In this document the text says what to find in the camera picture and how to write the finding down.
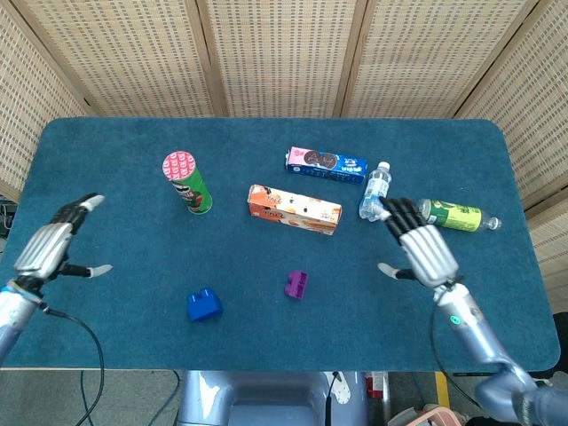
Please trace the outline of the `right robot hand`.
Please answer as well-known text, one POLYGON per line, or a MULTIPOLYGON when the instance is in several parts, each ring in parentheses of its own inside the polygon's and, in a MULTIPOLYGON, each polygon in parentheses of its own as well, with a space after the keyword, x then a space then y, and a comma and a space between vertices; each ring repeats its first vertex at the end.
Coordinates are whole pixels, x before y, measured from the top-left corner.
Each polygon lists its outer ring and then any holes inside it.
POLYGON ((380 197, 381 220, 403 249, 414 279, 436 288, 454 281, 459 265, 438 229, 428 224, 416 204, 406 198, 380 197))

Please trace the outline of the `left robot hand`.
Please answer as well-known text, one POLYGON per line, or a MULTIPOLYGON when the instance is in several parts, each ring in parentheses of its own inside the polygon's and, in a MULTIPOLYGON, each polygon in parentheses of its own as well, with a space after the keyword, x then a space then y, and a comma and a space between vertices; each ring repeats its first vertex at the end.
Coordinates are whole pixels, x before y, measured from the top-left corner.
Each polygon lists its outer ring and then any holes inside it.
POLYGON ((86 267, 68 262, 67 249, 85 218, 97 208, 105 197, 88 193, 76 201, 65 204, 47 225, 40 227, 17 258, 15 282, 29 289, 38 289, 59 275, 96 278, 113 269, 111 264, 86 267))

